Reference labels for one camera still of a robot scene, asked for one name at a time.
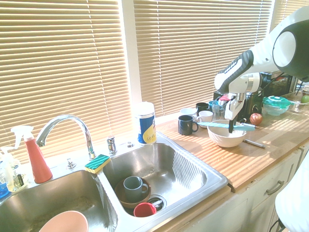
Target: kitchen sink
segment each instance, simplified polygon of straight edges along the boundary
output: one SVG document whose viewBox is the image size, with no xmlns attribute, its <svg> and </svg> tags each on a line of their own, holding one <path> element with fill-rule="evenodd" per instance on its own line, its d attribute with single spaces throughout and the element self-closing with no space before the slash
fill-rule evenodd
<svg viewBox="0 0 309 232">
<path fill-rule="evenodd" d="M 207 182 L 204 170 L 165 143 L 117 156 L 103 169 L 113 188 L 128 176 L 146 179 L 151 193 L 162 197 L 168 207 L 203 187 Z"/>
<path fill-rule="evenodd" d="M 89 232 L 113 232 L 117 214 L 96 174 L 77 171 L 25 189 L 0 205 L 0 231 L 38 232 L 67 210 L 85 215 Z"/>
<path fill-rule="evenodd" d="M 97 154 L 108 154 L 99 150 Z M 88 156 L 51 169 L 53 179 L 0 200 L 0 231 L 38 232 L 55 215 L 76 210 L 83 213 L 89 232 L 152 232 L 227 185 L 227 178 L 190 152 L 157 132 L 157 142 L 133 147 L 117 145 L 118 152 L 103 171 L 84 171 Z M 114 188 L 129 176 L 151 185 L 150 201 L 162 200 L 157 213 L 134 217 L 117 198 Z"/>
<path fill-rule="evenodd" d="M 225 176 L 160 132 L 156 143 L 136 146 L 112 156 L 103 168 L 105 177 L 113 189 L 129 176 L 142 177 L 151 186 L 150 199 L 162 200 L 163 206 L 144 218 L 121 207 L 126 231 L 153 231 L 227 185 Z"/>
</svg>

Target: sponge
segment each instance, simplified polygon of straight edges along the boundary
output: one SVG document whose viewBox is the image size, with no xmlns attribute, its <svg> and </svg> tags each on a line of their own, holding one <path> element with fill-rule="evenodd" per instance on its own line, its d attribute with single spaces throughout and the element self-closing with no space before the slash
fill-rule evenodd
<svg viewBox="0 0 309 232">
<path fill-rule="evenodd" d="M 85 165 L 85 170 L 90 173 L 97 173 L 110 161 L 111 159 L 109 156 L 99 155 Z"/>
</svg>

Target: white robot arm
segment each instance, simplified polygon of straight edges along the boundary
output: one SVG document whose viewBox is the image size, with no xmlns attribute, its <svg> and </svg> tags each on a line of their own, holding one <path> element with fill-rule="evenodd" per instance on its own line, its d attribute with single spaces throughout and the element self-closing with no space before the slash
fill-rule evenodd
<svg viewBox="0 0 309 232">
<path fill-rule="evenodd" d="M 309 81 L 309 6 L 289 15 L 260 43 L 216 75 L 214 83 L 220 93 L 236 94 L 225 110 L 230 133 L 246 93 L 256 92 L 262 84 L 259 73 L 278 70 Z"/>
</svg>

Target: window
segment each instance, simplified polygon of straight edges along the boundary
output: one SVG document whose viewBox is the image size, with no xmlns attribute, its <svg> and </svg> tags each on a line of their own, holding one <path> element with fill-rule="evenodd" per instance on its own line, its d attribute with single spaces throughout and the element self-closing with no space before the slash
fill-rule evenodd
<svg viewBox="0 0 309 232">
<path fill-rule="evenodd" d="M 72 114 L 92 140 L 131 130 L 130 99 L 116 0 L 3 1 L 0 6 L 0 146 L 10 129 Z M 25 146 L 12 153 L 28 162 Z M 48 157 L 85 148 L 79 126 L 64 121 L 47 138 Z"/>
<path fill-rule="evenodd" d="M 274 29 L 282 20 L 297 9 L 308 5 L 309 0 L 276 0 L 271 29 Z"/>
<path fill-rule="evenodd" d="M 268 33 L 272 0 L 134 0 L 143 101 L 156 116 L 212 100 L 214 77 Z"/>
</svg>

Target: drawer handle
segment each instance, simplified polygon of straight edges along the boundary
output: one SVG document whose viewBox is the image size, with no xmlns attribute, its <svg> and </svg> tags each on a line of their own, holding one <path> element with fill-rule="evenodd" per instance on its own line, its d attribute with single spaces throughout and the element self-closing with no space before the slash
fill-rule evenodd
<svg viewBox="0 0 309 232">
<path fill-rule="evenodd" d="M 278 180 L 277 183 L 279 184 L 279 186 L 276 187 L 274 190 L 269 190 L 269 189 L 266 190 L 266 193 L 267 193 L 268 196 L 270 196 L 271 194 L 274 194 L 279 189 L 281 189 L 281 187 L 284 185 L 284 180 L 282 180 L 282 181 Z"/>
</svg>

